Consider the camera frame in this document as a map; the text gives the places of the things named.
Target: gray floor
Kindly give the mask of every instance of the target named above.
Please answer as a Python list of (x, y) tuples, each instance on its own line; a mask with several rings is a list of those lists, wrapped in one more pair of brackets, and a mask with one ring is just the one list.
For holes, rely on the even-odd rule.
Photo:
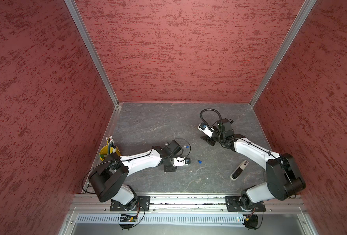
[[(140, 193), (226, 194), (239, 194), (242, 189), (262, 183), (263, 170), (252, 161), (237, 181), (230, 180), (230, 174), (247, 158), (218, 143), (213, 147), (200, 139), (204, 134), (197, 126), (202, 122), (199, 113), (204, 108), (214, 108), (222, 118), (233, 119), (236, 134), (269, 148), (248, 104), (125, 103), (113, 134), (123, 155), (145, 152), (152, 146), (163, 147), (175, 138), (185, 138), (192, 146), (191, 165), (178, 167), (171, 173), (165, 173), (163, 166), (148, 168), (128, 176), (125, 183)], [(214, 123), (218, 116), (208, 111), (204, 118)]]

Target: remote control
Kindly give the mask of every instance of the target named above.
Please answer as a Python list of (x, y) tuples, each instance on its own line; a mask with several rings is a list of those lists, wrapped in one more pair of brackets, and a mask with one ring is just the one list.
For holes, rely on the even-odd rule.
[(236, 170), (234, 172), (232, 172), (232, 174), (230, 175), (231, 180), (235, 181), (238, 176), (240, 176), (240, 174), (242, 173), (242, 171), (244, 170), (244, 168), (246, 167), (246, 165), (248, 165), (248, 161), (244, 160), (239, 166), (238, 168), (236, 168)]

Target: red wall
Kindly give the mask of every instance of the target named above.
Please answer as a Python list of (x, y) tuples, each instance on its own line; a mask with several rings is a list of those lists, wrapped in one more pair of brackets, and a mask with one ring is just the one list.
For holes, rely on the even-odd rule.
[(347, 234), (347, 1), (317, 1), (254, 109), (296, 158), (320, 234)]
[(0, 234), (58, 233), (112, 109), (64, 1), (0, 1)]
[(249, 102), (304, 0), (77, 0), (120, 101)]

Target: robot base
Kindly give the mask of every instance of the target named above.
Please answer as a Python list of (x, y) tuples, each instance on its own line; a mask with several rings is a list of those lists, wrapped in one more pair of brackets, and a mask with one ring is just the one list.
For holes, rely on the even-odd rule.
[[(143, 207), (145, 211), (148, 211), (150, 206), (150, 196), (138, 196), (137, 203), (139, 203), (140, 207)], [(138, 206), (134, 206), (133, 209), (129, 211), (137, 211), (137, 210), (138, 210)], [(112, 200), (110, 211), (128, 211), (128, 210), (127, 210), (127, 206), (121, 204), (118, 201)]]
[[(227, 206), (227, 211), (229, 212), (250, 212), (253, 210), (245, 210), (243, 209), (240, 204), (239, 204), (239, 196), (236, 197), (232, 197), (232, 196), (226, 196), (224, 197), (226, 200), (226, 206)], [(254, 210), (255, 212), (262, 212), (262, 211), (266, 211), (265, 205), (260, 202), (260, 203), (256, 203), (254, 205)]]

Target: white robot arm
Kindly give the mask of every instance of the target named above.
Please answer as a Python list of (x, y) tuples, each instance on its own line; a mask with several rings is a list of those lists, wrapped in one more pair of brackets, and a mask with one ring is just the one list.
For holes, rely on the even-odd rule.
[(135, 206), (137, 195), (129, 185), (124, 184), (125, 178), (135, 172), (159, 165), (164, 165), (165, 172), (174, 172), (176, 167), (190, 164), (188, 156), (182, 156), (183, 152), (183, 148), (173, 140), (163, 148), (153, 146), (146, 152), (131, 156), (111, 153), (94, 168), (88, 179), (100, 202), (112, 199), (129, 210)]
[[(213, 111), (218, 114), (219, 120), (216, 122), (216, 126), (209, 126), (203, 119), (202, 114), (205, 111)], [(241, 134), (234, 134), (234, 130), (231, 128), (232, 120), (222, 119), (217, 110), (204, 109), (200, 113), (200, 118), (203, 122), (198, 129), (206, 134), (201, 137), (203, 140), (212, 146), (219, 142), (224, 148), (250, 158), (266, 171), (266, 182), (241, 192), (239, 205), (246, 211), (253, 209), (256, 203), (263, 200), (273, 198), (284, 200), (306, 187), (298, 166), (290, 154), (281, 155), (271, 152), (252, 143)]]

